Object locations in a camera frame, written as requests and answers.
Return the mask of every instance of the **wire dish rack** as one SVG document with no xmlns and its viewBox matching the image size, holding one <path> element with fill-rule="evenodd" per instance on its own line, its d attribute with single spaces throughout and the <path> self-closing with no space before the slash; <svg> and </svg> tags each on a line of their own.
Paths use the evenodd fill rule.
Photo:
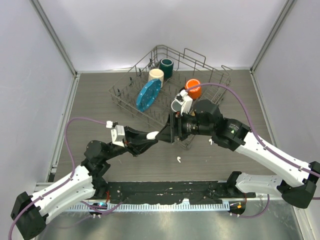
<svg viewBox="0 0 320 240">
<path fill-rule="evenodd" d="M 136 108 L 138 94 L 148 82 L 149 71 L 157 68 L 164 58 L 173 61 L 172 77 L 164 80 L 156 100 L 146 111 L 141 112 Z M 166 124 L 168 114 L 172 113 L 172 101 L 189 79 L 198 79 L 201 83 L 230 85 L 233 70 L 224 65 L 221 66 L 223 70 L 218 70 L 207 65 L 206 59 L 206 56 L 188 48 L 182 53 L 165 45 L 157 45 L 109 89 L 112 101 L 132 117 L 148 124 L 152 130 L 159 131 Z M 201 96 L 193 101 L 192 106 L 204 99 L 219 105 L 225 92 L 222 87 L 203 87 Z M 194 137 L 190 135 L 184 141 L 178 141 L 178 144 L 189 149 Z"/>
</svg>

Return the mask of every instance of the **dark green cup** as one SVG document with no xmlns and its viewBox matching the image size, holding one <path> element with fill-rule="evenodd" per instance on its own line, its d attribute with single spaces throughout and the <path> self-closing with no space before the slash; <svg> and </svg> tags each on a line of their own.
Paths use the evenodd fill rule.
<svg viewBox="0 0 320 240">
<path fill-rule="evenodd" d="M 171 78 L 174 71 L 174 62 L 169 58 L 163 58 L 160 61 L 159 69 L 163 71 L 163 77 L 165 79 L 169 79 Z"/>
</svg>

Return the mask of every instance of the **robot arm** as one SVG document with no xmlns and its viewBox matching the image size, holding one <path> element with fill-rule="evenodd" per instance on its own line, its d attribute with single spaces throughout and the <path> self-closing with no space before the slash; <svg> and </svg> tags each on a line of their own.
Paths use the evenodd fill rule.
<svg viewBox="0 0 320 240">
<path fill-rule="evenodd" d="M 243 193 L 263 193 L 281 196 L 286 202 L 298 208 L 307 208 L 312 200 L 318 178 L 282 161 L 263 147 L 255 138 L 251 129 L 242 122 L 225 118 L 217 105 L 208 100 L 198 101 L 190 111 L 190 97 L 182 91 L 177 96 L 181 112 L 171 113 L 161 131 L 143 132 L 128 126 L 108 121 L 112 142 L 91 141 L 84 153 L 85 160 L 77 166 L 70 181 L 42 198 L 24 212 L 16 225 L 25 240 L 40 234 L 52 219 L 72 205 L 89 198 L 101 199 L 108 191 L 103 175 L 110 168 L 107 160 L 129 152 L 134 157 L 144 153 L 158 141 L 173 143 L 175 137 L 183 141 L 189 135 L 210 136 L 211 144 L 246 155 L 277 175 L 259 176 L 234 171 L 227 180 L 228 196 L 235 197 Z M 267 147 L 286 157 L 289 161 L 316 173 L 320 173 L 320 164 L 308 164 L 272 146 L 262 139 Z M 33 195 L 21 193 L 14 204 L 11 218 L 14 220 L 22 209 L 33 200 L 56 188 L 70 174 Z"/>
<path fill-rule="evenodd" d="M 16 226 L 25 240 L 39 235 L 56 216 L 78 202 L 104 198 L 108 183 L 103 179 L 103 175 L 110 168 L 108 160 L 126 152 L 136 157 L 158 142 L 154 138 L 147 139 L 148 132 L 121 126 L 117 122 L 108 121 L 106 127 L 111 128 L 112 142 L 89 142 L 84 153 L 85 160 L 75 168 L 72 178 L 69 173 L 41 191 L 32 195 L 23 192 L 16 198 L 11 212 L 13 220 L 25 206 L 70 179 L 65 185 L 34 203 L 17 220 Z"/>
<path fill-rule="evenodd" d="M 233 172 L 227 181 L 231 196 L 239 192 L 271 194 L 281 196 L 298 208 L 308 207 L 315 194 L 318 177 L 303 171 L 302 168 L 319 173 L 318 162 L 309 164 L 296 159 L 260 137 L 265 145 L 262 146 L 247 125 L 236 119 L 223 117 L 218 106 L 209 100 L 198 101 L 193 110 L 188 109 L 187 112 L 183 112 L 183 115 L 180 112 L 172 113 L 166 126 L 155 138 L 172 143 L 175 136 L 182 141 L 189 135 L 211 136 L 211 144 L 215 143 L 219 147 L 246 155 L 277 174 L 259 176 Z M 300 168 L 281 160 L 267 148 Z"/>
</svg>

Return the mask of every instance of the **gray table surface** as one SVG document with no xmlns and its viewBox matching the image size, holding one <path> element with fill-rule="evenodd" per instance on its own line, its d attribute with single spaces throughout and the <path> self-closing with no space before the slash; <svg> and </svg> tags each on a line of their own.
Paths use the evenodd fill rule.
<svg viewBox="0 0 320 240">
<path fill-rule="evenodd" d="M 116 73 L 81 74 L 76 91 L 71 118 L 89 117 L 100 121 L 118 121 L 119 124 L 147 131 L 146 124 L 117 107 L 108 89 L 123 75 Z M 235 70 L 230 87 L 242 98 L 259 135 L 267 141 L 270 136 L 248 70 Z M 244 111 L 230 93 L 220 105 L 221 113 L 248 124 Z M 111 141 L 110 130 L 100 124 L 75 121 L 68 129 L 70 148 L 76 165 L 84 160 L 86 145 L 91 140 Z M 270 170 L 254 160 L 228 149 L 210 146 L 207 136 L 196 136 L 190 150 L 177 144 L 159 142 L 144 154 L 132 157 L 129 153 L 108 162 L 111 168 L 104 175 L 107 181 L 201 181 L 226 180 L 232 171 L 255 175 L 271 175 Z M 72 165 L 66 146 L 61 151 L 55 181 L 71 171 Z"/>
</svg>

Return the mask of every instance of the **blue plate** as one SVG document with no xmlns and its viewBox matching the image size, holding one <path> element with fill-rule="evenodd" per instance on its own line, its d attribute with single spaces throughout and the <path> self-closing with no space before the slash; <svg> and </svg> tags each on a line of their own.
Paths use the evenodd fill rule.
<svg viewBox="0 0 320 240">
<path fill-rule="evenodd" d="M 144 112 L 145 110 L 147 110 L 156 100 L 160 88 L 160 79 L 153 79 L 151 81 L 148 81 L 148 83 L 144 85 L 138 97 L 136 98 L 136 108 L 140 112 Z"/>
</svg>

